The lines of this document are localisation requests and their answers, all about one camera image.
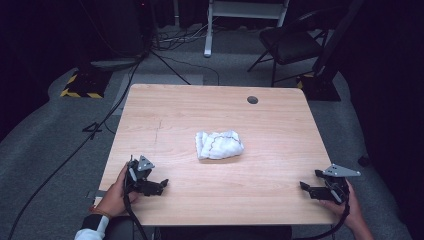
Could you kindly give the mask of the black slanted stand pole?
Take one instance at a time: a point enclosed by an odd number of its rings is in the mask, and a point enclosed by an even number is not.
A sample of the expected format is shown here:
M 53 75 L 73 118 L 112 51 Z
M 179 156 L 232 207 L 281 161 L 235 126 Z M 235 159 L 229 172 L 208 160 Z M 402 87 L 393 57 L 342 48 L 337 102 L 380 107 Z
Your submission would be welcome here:
M 348 5 L 343 5 L 340 10 L 333 14 L 333 17 L 340 16 L 340 19 L 322 54 L 314 64 L 316 77 L 332 79 L 337 72 L 338 56 L 341 53 L 343 37 L 364 2 L 364 0 L 349 1 Z

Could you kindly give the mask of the white towel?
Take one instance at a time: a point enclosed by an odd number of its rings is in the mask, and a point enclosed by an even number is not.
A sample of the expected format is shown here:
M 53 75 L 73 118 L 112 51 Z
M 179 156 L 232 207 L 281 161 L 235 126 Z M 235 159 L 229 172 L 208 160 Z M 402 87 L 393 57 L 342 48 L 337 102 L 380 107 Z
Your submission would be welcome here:
M 195 146 L 199 160 L 220 160 L 241 155 L 244 151 L 239 134 L 233 130 L 221 133 L 197 132 Z

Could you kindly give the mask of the black yellow-striped stand base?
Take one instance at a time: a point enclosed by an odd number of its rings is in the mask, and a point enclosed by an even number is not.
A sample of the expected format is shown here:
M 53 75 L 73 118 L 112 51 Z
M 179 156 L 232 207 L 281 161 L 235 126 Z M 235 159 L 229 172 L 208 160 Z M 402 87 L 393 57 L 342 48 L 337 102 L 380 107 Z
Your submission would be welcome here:
M 93 72 L 82 72 L 76 70 L 67 81 L 60 96 L 103 98 L 111 76 L 112 73 L 110 71 L 95 70 Z
M 296 78 L 296 85 L 303 91 L 308 101 L 341 100 L 332 81 L 324 81 L 317 76 L 304 74 Z

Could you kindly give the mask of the person's right hand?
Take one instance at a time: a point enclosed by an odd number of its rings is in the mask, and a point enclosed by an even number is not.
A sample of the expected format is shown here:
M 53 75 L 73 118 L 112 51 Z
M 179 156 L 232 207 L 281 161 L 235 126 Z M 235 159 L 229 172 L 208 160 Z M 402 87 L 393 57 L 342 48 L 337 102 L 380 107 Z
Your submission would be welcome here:
M 347 182 L 347 185 L 350 191 L 349 193 L 350 212 L 347 218 L 345 219 L 345 225 L 353 231 L 359 231 L 360 229 L 365 229 L 367 225 L 363 218 L 359 201 L 356 197 L 355 191 L 350 182 Z M 345 209 L 344 205 L 337 205 L 334 202 L 329 200 L 320 200 L 319 203 L 324 208 L 334 213 L 337 217 L 341 217 Z

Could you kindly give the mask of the white desk frame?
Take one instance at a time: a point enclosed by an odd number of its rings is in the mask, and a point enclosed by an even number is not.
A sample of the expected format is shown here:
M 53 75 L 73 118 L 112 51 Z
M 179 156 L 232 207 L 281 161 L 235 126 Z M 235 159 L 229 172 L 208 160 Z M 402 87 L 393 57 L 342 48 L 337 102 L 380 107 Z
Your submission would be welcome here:
M 215 17 L 237 17 L 277 20 L 277 25 L 284 22 L 290 0 L 281 0 L 278 3 L 245 2 L 208 0 L 207 33 L 203 55 L 208 58 L 212 55 L 213 21 Z

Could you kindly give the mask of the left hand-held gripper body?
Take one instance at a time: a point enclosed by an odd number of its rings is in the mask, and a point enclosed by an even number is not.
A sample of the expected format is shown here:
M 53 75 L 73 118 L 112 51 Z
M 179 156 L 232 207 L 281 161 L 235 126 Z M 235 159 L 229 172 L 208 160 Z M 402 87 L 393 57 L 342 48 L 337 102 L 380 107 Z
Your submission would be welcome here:
M 151 196 L 151 189 L 160 188 L 159 183 L 148 180 L 153 168 L 154 164 L 143 155 L 139 159 L 131 159 L 127 164 L 124 192 L 137 192 L 145 196 Z

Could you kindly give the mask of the person's left hand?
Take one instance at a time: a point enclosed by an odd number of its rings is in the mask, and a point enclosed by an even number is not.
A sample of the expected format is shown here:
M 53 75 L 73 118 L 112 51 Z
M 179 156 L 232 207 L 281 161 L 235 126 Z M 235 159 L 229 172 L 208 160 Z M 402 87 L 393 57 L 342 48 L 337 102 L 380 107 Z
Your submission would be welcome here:
M 122 215 L 125 211 L 124 204 L 124 180 L 126 176 L 127 166 L 124 165 L 121 169 L 116 181 L 109 187 L 106 194 L 98 205 L 92 210 L 95 214 L 100 214 L 109 219 Z

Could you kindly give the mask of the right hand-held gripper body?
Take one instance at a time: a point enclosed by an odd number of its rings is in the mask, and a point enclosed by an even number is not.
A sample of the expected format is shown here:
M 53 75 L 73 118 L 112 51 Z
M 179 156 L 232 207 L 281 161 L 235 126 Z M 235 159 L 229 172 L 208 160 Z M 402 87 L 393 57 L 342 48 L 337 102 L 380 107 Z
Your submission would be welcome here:
M 329 177 L 326 179 L 321 178 L 324 182 L 324 187 L 310 188 L 310 197 L 318 200 L 330 200 L 334 203 L 346 202 L 350 193 L 346 178 L 359 177 L 361 172 L 336 164 L 331 164 L 322 171 Z

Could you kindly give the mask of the black folding chair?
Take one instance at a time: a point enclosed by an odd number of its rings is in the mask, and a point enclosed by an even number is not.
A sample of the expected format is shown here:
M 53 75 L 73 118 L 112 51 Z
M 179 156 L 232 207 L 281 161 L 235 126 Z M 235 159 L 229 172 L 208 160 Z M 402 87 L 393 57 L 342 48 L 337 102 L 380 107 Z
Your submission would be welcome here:
M 271 61 L 271 85 L 280 82 L 276 78 L 278 65 L 308 60 L 323 53 L 329 31 L 334 27 L 335 17 L 336 8 L 320 9 L 306 13 L 281 27 L 261 31 L 259 39 L 265 51 L 248 68 L 248 72 L 259 63 Z

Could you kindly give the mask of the black equipment tower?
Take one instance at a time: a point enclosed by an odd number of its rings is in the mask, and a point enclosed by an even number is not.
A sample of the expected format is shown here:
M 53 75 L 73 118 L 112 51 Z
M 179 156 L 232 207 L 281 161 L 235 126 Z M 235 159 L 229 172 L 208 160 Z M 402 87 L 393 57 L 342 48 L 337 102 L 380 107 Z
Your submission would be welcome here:
M 139 63 L 154 35 L 150 0 L 77 0 L 100 39 L 118 61 Z

